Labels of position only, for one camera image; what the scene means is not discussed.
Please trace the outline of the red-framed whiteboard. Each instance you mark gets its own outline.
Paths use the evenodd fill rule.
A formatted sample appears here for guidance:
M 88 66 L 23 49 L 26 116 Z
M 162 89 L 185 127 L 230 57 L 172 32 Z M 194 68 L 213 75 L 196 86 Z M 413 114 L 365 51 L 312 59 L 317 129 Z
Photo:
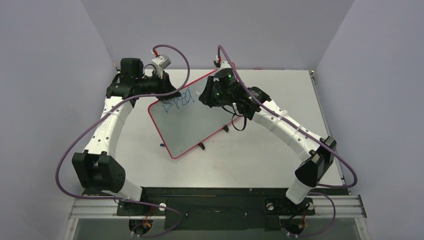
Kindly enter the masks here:
M 180 97 L 157 100 L 148 106 L 147 112 L 172 159 L 198 147 L 199 143 L 223 130 L 224 125 L 230 127 L 232 121 L 238 119 L 228 106 L 210 108 L 199 101 L 196 92 L 203 92 L 207 78 L 215 72 L 214 69 L 189 82 L 179 91 Z

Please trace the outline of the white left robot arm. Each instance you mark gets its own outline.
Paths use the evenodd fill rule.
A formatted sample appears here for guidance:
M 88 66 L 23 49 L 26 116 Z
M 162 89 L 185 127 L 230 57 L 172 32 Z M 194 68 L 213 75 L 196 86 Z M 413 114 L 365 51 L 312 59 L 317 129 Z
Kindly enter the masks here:
M 86 147 L 82 152 L 76 152 L 71 162 L 84 189 L 130 199 L 129 208 L 136 215 L 143 215 L 149 210 L 147 192 L 127 178 L 124 168 L 116 160 L 118 140 L 135 107 L 136 95 L 156 95 L 163 101 L 181 94 L 165 72 L 171 64 L 166 55 L 152 59 L 151 76 L 145 75 L 139 58 L 123 58 L 120 63 L 121 69 L 106 89 L 102 112 L 105 120 L 96 126 Z

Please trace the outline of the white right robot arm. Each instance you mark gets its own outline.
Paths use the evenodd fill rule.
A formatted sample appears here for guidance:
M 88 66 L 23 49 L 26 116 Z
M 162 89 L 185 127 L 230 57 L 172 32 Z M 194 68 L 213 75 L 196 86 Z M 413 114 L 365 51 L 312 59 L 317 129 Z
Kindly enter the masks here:
M 294 182 L 282 199 L 283 209 L 289 214 L 296 213 L 333 164 L 336 141 L 304 128 L 260 88 L 243 88 L 231 68 L 207 77 L 199 101 L 210 108 L 233 107 L 237 116 L 262 125 L 297 154 L 302 163 L 295 170 Z

